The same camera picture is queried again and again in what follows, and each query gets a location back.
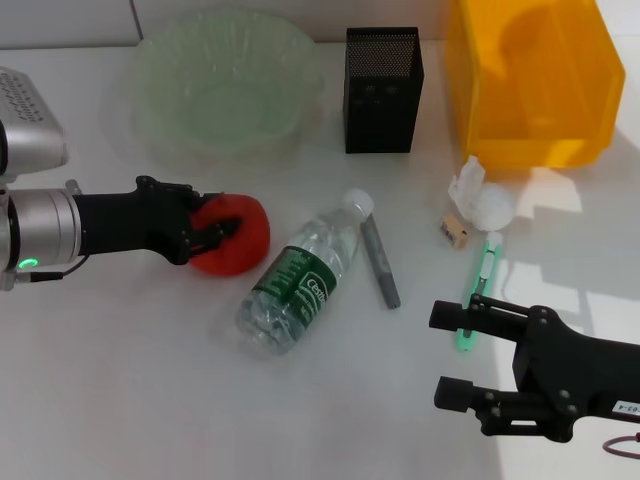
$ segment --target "white tissue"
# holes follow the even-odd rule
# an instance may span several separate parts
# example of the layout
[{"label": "white tissue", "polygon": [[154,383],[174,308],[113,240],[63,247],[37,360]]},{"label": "white tissue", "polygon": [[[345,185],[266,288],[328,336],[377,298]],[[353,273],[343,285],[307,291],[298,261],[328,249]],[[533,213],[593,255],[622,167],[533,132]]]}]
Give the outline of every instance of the white tissue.
[{"label": "white tissue", "polygon": [[501,230],[513,220],[515,200],[500,185],[484,181],[485,170],[474,156],[469,157],[449,186],[449,196],[458,207],[460,215],[478,230]]},{"label": "white tissue", "polygon": [[478,159],[474,156],[460,170],[460,177],[453,176],[451,185],[449,185],[449,196],[458,207],[458,211],[462,217],[470,222],[475,209],[475,202],[482,182],[484,181],[484,168],[478,163]]}]

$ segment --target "wall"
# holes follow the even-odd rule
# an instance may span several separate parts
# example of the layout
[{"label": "wall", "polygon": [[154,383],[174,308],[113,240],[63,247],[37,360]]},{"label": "wall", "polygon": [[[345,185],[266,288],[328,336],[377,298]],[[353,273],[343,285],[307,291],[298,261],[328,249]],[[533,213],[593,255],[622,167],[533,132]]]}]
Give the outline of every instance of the wall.
[{"label": "wall", "polygon": [[[423,39],[441,38],[447,0],[135,0],[142,31],[157,31],[169,19],[217,4],[241,5],[289,18],[320,41],[344,39],[347,27],[418,26]],[[640,35],[640,0],[598,0],[614,35]]]},{"label": "wall", "polygon": [[[138,34],[131,0],[5,0],[0,48],[134,45]],[[439,38],[447,0],[134,0],[142,31],[217,4],[242,5],[285,16],[315,39],[344,38],[349,26],[420,27],[424,39]],[[640,0],[598,0],[613,35],[640,35]]]},{"label": "wall", "polygon": [[4,0],[0,48],[135,45],[129,0]]}]

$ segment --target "mesh pencil cup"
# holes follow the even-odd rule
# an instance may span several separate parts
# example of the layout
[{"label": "mesh pencil cup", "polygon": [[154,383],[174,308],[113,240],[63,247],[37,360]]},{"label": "mesh pencil cup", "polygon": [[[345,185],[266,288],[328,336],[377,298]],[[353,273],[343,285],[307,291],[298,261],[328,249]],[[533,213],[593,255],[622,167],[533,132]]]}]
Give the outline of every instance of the mesh pencil cup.
[{"label": "mesh pencil cup", "polygon": [[347,153],[411,151],[423,80],[417,28],[347,29]]}]

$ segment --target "plastic bottle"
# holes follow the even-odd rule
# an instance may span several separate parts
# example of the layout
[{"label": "plastic bottle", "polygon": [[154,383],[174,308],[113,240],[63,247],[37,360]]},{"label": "plastic bottle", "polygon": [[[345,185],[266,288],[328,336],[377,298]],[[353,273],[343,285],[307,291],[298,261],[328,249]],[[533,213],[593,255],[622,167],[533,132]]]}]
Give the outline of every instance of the plastic bottle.
[{"label": "plastic bottle", "polygon": [[352,189],[341,207],[307,222],[242,302],[236,325],[244,336],[272,353],[289,351],[349,269],[372,211],[371,197]]}]

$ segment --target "yellow container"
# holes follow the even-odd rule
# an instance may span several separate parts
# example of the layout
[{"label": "yellow container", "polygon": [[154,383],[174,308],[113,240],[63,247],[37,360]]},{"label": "yellow container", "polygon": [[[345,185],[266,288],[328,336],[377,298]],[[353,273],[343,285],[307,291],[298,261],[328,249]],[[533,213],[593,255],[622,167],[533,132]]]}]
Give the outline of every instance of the yellow container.
[{"label": "yellow container", "polygon": [[625,72],[595,0],[451,0],[446,64],[464,158],[577,167],[609,146]]}]

